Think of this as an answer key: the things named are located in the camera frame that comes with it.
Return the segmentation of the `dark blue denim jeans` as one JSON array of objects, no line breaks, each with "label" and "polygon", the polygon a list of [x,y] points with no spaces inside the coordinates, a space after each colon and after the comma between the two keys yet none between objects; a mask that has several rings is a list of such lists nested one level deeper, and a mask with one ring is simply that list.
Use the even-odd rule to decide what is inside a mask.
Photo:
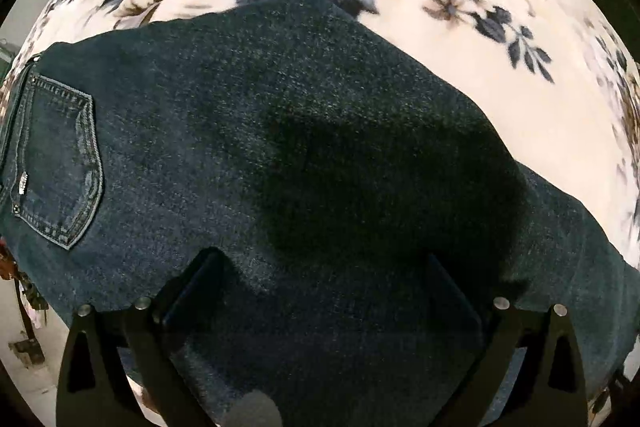
[{"label": "dark blue denim jeans", "polygon": [[1,233],[63,319],[221,259],[180,314],[216,418],[425,426],[496,297],[566,306],[588,395],[639,329],[639,275],[464,94],[326,0],[57,43],[1,126]]}]

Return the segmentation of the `floral cream blanket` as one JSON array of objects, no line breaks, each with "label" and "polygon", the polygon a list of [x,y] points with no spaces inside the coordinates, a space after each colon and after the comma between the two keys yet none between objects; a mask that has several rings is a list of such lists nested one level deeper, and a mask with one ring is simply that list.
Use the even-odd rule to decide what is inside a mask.
[{"label": "floral cream blanket", "polygon": [[[260,0],[50,0],[14,69],[50,44]],[[579,199],[639,262],[639,65],[593,0],[331,0],[465,93],[511,154]]]}]

